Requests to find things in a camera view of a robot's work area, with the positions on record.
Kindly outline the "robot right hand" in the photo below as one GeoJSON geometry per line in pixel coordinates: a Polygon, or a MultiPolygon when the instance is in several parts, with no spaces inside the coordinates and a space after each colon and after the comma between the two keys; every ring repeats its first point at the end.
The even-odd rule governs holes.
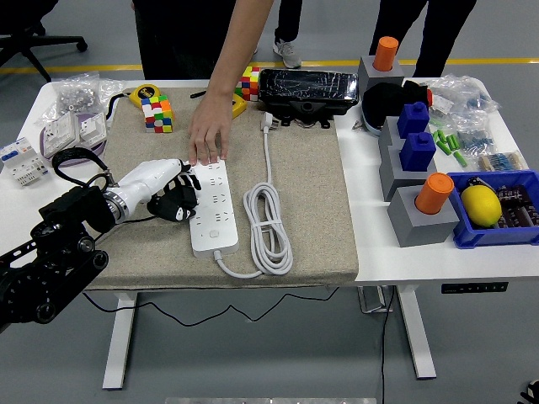
{"type": "Polygon", "coordinates": [[[530,404],[539,404],[539,380],[529,382],[526,391],[522,391],[520,397],[530,404]]]}

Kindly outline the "person's left hand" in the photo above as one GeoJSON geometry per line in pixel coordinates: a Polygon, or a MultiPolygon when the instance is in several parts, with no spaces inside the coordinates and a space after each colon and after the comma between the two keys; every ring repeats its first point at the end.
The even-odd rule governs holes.
{"type": "Polygon", "coordinates": [[[189,124],[189,163],[226,160],[232,126],[232,95],[208,90],[189,124]]]}

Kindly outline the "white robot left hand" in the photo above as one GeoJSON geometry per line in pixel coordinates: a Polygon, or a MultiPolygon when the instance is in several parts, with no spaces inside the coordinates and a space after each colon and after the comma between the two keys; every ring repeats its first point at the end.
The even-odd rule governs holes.
{"type": "Polygon", "coordinates": [[[195,192],[200,189],[200,181],[188,163],[160,159],[140,163],[104,196],[118,224],[128,220],[139,204],[146,205],[156,217],[178,222],[195,215],[195,192]]]}

